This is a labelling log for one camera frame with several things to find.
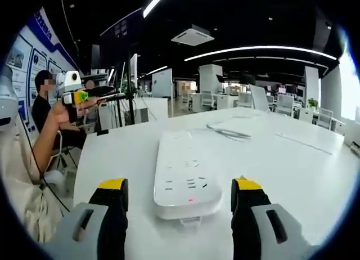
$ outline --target ceiling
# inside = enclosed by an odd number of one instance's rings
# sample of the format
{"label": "ceiling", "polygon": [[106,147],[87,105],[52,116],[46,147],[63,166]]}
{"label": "ceiling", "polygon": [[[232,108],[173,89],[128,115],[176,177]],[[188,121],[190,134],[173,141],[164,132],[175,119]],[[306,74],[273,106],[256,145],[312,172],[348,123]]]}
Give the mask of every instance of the ceiling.
{"label": "ceiling", "polygon": [[[78,49],[66,26],[61,0],[49,1],[45,11],[60,41],[87,72],[91,65],[91,45],[99,43],[99,35],[130,12],[146,7],[151,0],[63,1]],[[196,47],[170,41],[191,24],[208,30],[215,40]],[[303,0],[162,0],[142,25],[138,43],[132,48],[132,52],[140,55],[140,74],[167,65],[173,68],[174,77],[196,79],[199,65],[215,63],[223,66],[225,76],[230,79],[248,72],[266,75],[265,80],[274,82],[303,83],[305,63],[294,60],[320,64],[320,75],[338,62],[289,50],[246,50],[188,62],[184,59],[228,48],[266,45],[306,48],[336,58],[342,54],[336,26],[314,4]]]}

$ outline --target power strip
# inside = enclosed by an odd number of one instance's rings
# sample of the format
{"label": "power strip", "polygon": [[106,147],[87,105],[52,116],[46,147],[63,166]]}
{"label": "power strip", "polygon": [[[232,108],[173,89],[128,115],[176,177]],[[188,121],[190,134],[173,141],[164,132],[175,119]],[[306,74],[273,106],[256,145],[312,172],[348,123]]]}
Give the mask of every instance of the power strip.
{"label": "power strip", "polygon": [[222,190],[189,131],[165,133],[157,155],[154,201],[163,219],[216,212]]}

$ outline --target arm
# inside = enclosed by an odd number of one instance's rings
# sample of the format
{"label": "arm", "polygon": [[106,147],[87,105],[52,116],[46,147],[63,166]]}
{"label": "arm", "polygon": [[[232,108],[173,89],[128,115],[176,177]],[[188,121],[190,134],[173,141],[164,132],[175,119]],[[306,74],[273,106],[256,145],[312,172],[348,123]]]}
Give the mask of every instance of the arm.
{"label": "arm", "polygon": [[[96,104],[97,99],[93,98],[78,106],[78,116],[87,113],[86,108]],[[61,101],[56,102],[49,111],[44,127],[36,140],[33,151],[39,165],[39,170],[44,173],[49,163],[52,148],[55,142],[57,130],[60,124],[69,123],[69,113]]]}
{"label": "arm", "polygon": [[33,151],[39,170],[44,173],[50,161],[52,148],[59,128],[52,111],[49,111],[44,127],[36,140]]}
{"label": "arm", "polygon": [[68,131],[77,131],[79,132],[80,129],[77,126],[71,125],[70,122],[60,124],[61,130],[68,130]]}

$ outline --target potted plant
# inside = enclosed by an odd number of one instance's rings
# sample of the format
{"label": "potted plant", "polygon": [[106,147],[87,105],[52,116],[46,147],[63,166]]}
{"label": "potted plant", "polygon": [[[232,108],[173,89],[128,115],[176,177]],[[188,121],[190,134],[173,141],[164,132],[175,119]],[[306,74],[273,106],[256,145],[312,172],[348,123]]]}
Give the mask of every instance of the potted plant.
{"label": "potted plant", "polygon": [[311,108],[314,112],[317,111],[319,103],[314,98],[308,100],[308,108]]}

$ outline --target led light strip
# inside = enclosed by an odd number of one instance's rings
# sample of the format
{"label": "led light strip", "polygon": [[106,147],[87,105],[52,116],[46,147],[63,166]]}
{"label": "led light strip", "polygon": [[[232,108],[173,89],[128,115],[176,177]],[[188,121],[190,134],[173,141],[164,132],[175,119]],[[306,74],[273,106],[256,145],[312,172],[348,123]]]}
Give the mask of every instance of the led light strip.
{"label": "led light strip", "polygon": [[153,74],[153,73],[155,73],[155,72],[157,72],[157,71],[159,71],[159,70],[163,70],[163,69],[166,69],[166,68],[167,68],[167,66],[163,66],[163,67],[161,67],[161,68],[158,68],[158,69],[156,69],[156,70],[153,70],[153,71],[147,73],[146,75]]}
{"label": "led light strip", "polygon": [[145,18],[149,13],[155,8],[155,6],[160,2],[161,0],[152,0],[149,5],[145,8],[143,12],[143,17]]}
{"label": "led light strip", "polygon": [[304,49],[304,48],[297,48],[297,47],[290,47],[290,46],[248,46],[248,47],[239,47],[239,48],[232,48],[232,49],[225,49],[225,50],[220,50],[220,51],[215,51],[215,52],[203,53],[202,55],[189,57],[188,59],[185,59],[184,61],[189,61],[189,60],[193,60],[193,59],[199,59],[199,58],[204,57],[204,56],[216,55],[218,53],[226,53],[226,52],[242,51],[242,50],[257,50],[257,49],[295,50],[295,51],[314,53],[316,55],[324,56],[324,57],[327,57],[327,58],[333,59],[333,60],[337,59],[337,58],[335,58],[333,56],[330,56],[330,55],[327,55],[325,53],[314,51],[314,50],[309,50],[309,49]]}

